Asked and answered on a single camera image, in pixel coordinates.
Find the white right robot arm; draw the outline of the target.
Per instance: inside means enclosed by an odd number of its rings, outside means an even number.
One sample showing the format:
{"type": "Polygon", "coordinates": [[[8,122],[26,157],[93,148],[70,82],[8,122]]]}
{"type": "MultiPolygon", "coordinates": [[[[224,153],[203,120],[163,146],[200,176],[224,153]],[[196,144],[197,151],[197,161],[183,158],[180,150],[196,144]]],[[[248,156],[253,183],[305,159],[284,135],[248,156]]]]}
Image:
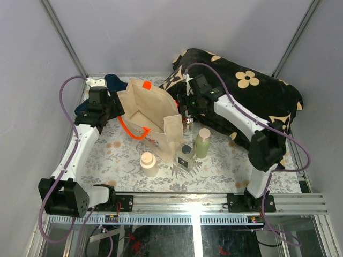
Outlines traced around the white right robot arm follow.
{"type": "Polygon", "coordinates": [[[221,117],[233,124],[249,141],[248,159],[253,166],[247,191],[244,198],[245,207],[257,211],[263,206],[262,198],[268,189],[271,172],[286,153],[285,134],[278,122],[268,121],[253,114],[239,104],[223,87],[212,87],[203,75],[190,78],[183,75],[185,93],[177,95],[177,101],[183,114],[190,116],[205,115],[221,117]]]}

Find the small clear white-capped bottle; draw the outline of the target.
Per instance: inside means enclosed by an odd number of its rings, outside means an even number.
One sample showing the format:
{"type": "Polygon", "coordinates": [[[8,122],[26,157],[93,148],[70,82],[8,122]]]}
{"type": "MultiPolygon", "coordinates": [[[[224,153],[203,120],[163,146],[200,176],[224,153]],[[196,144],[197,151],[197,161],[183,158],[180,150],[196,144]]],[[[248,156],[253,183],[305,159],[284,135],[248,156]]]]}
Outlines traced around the small clear white-capped bottle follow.
{"type": "Polygon", "coordinates": [[[193,118],[190,115],[182,117],[183,134],[188,136],[192,133],[193,118]]]}

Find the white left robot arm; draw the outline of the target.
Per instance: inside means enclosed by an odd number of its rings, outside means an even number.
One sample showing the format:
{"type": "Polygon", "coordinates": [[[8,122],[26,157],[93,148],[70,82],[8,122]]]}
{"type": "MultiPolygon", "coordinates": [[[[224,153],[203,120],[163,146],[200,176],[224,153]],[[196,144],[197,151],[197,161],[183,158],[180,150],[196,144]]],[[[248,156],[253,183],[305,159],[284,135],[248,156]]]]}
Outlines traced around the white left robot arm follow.
{"type": "Polygon", "coordinates": [[[105,86],[91,87],[86,111],[81,111],[72,122],[76,130],[61,164],[50,178],[42,178],[38,190],[42,199],[40,212],[51,215],[83,217],[88,209],[100,205],[105,211],[117,206],[113,186],[94,185],[82,188],[79,176],[90,151],[110,119],[124,114],[116,91],[105,86]]]}

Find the beige canvas tote bag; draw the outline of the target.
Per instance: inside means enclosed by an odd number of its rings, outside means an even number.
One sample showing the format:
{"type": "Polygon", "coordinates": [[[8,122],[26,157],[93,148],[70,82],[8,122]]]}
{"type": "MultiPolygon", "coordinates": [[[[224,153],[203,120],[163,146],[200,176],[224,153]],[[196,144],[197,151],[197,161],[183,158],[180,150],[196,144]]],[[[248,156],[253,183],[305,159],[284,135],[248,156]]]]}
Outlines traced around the beige canvas tote bag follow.
{"type": "Polygon", "coordinates": [[[150,81],[134,78],[118,97],[124,109],[118,120],[125,132],[170,162],[183,143],[182,116],[174,99],[150,81]]]}

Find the green lotion pump bottle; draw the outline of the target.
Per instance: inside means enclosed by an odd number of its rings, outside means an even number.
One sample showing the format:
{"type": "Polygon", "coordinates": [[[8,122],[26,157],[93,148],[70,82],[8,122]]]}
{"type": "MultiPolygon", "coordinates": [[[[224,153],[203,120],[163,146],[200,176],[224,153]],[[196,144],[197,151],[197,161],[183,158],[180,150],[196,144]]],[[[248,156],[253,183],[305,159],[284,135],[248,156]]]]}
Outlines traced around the green lotion pump bottle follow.
{"type": "Polygon", "coordinates": [[[210,146],[210,136],[211,132],[209,129],[201,128],[199,130],[195,140],[195,151],[197,158],[203,159],[206,157],[210,146]]]}

